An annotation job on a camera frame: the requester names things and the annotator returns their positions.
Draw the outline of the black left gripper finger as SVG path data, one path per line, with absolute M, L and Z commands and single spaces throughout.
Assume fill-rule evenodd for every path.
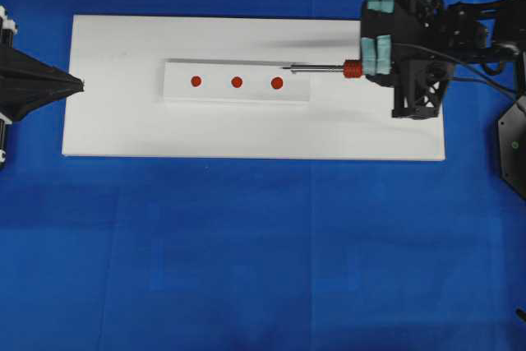
M 79 78 L 4 44 L 1 45 L 1 77 L 11 82 L 31 84 L 41 90 L 84 91 L 84 82 Z
M 83 91 L 82 84 L 72 83 L 10 85 L 1 89 L 1 114 L 13 122 L 19 122 L 36 109 Z

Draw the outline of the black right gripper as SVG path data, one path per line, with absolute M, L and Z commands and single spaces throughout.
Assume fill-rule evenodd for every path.
M 445 10 L 443 0 L 364 0 L 360 20 L 360 59 L 365 77 L 380 86 L 399 80 L 399 63 L 423 46 L 428 29 Z

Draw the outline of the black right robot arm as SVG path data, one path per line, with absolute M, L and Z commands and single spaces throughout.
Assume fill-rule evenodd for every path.
M 410 61 L 477 64 L 495 75 L 525 52 L 525 2 L 364 0 L 360 60 L 365 76 L 401 73 Z M 495 69 L 488 64 L 495 63 Z

